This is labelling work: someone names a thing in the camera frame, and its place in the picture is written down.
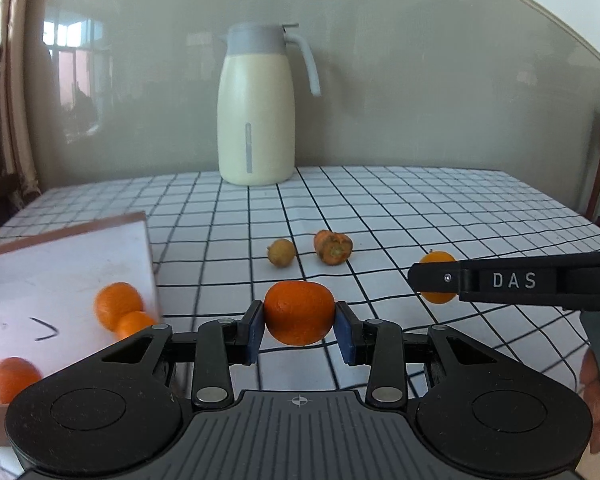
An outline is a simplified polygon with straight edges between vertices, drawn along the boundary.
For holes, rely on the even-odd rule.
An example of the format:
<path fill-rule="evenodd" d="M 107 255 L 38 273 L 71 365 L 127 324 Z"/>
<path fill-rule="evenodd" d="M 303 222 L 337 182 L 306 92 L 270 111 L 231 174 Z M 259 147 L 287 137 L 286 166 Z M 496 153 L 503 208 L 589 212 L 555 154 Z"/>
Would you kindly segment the person right hand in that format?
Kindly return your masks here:
<path fill-rule="evenodd" d="M 591 411 L 593 429 L 590 439 L 590 452 L 600 453 L 600 371 L 591 348 L 586 350 L 580 370 L 582 398 Z"/>

